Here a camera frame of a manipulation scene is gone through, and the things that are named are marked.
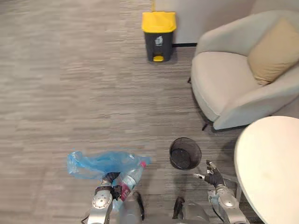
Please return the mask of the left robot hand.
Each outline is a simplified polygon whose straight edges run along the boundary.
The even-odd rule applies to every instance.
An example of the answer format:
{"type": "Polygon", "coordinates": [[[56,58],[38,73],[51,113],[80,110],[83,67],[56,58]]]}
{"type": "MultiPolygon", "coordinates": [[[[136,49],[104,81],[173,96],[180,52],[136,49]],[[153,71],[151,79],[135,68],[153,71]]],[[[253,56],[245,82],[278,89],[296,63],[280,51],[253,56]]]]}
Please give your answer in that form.
{"type": "Polygon", "coordinates": [[[122,195],[122,186],[121,185],[113,185],[114,180],[116,180],[119,175],[120,175],[120,172],[110,172],[110,173],[107,173],[103,177],[104,181],[107,181],[108,183],[112,184],[112,186],[108,187],[108,189],[110,190],[110,193],[112,194],[112,198],[115,200],[119,200],[122,195]]]}

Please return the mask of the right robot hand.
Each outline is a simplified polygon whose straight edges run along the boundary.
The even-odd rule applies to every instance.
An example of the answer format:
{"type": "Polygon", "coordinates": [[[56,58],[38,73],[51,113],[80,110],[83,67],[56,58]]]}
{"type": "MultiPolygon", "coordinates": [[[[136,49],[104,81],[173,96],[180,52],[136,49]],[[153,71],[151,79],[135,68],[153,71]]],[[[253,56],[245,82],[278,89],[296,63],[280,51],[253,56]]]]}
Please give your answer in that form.
{"type": "Polygon", "coordinates": [[[193,173],[193,176],[204,180],[205,182],[213,185],[215,188],[219,186],[225,186],[224,178],[216,165],[211,160],[206,160],[206,165],[207,173],[205,175],[200,173],[193,173]]]}

